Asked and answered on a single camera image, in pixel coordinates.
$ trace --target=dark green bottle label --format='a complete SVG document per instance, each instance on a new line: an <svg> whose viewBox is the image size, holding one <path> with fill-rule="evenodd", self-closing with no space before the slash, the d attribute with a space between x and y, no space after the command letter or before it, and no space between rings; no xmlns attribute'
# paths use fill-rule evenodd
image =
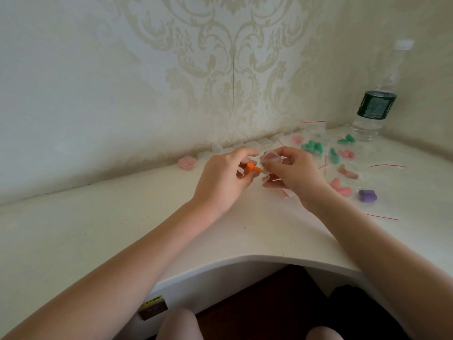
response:
<svg viewBox="0 0 453 340"><path fill-rule="evenodd" d="M363 96L357 114L368 119L385 119L395 102L396 94L380 91L367 91Z"/></svg>

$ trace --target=left hand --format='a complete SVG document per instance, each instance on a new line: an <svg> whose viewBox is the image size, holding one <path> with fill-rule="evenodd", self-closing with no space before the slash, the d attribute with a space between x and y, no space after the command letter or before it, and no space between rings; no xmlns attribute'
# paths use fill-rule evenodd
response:
<svg viewBox="0 0 453 340"><path fill-rule="evenodd" d="M247 162L254 162L248 156L259 152L250 147L240 147L224 155L213 155L206 163L192 200L206 205L220 217L239 198L259 174L241 174L237 168L244 168Z"/></svg>

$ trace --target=damask wallpaper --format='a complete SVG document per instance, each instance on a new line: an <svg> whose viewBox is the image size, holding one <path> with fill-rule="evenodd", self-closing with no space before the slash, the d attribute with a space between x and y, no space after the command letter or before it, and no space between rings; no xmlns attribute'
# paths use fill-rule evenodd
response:
<svg viewBox="0 0 453 340"><path fill-rule="evenodd" d="M453 152L453 0L0 0L0 202L350 121L415 39L386 133Z"/></svg>

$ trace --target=hand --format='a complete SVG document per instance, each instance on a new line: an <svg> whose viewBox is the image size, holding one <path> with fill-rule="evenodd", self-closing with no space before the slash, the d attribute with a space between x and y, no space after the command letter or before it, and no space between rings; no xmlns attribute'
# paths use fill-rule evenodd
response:
<svg viewBox="0 0 453 340"><path fill-rule="evenodd" d="M270 173L264 187L292 190L306 209L309 209L308 204L314 197L328 190L326 187L333 190L321 177L309 152L291 147L281 147L274 151L287 159L283 159L282 164L267 162L263 165Z"/></svg>
<svg viewBox="0 0 453 340"><path fill-rule="evenodd" d="M241 147L229 154L213 155L204 167L192 200L208 205L220 217L259 175L251 172L244 176L237 170L238 167L244 168L247 162L256 164L247 156L258 154L253 148Z"/></svg>

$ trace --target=plastic bottle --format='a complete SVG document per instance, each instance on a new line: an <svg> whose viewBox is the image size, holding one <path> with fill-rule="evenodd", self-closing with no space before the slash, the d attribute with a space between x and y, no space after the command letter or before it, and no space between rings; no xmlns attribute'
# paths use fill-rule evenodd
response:
<svg viewBox="0 0 453 340"><path fill-rule="evenodd" d="M399 79L400 66L413 45L414 40L411 39L396 41L384 78L374 91L365 93L351 126L357 140L372 141L385 124L385 118L396 99L393 91Z"/></svg>

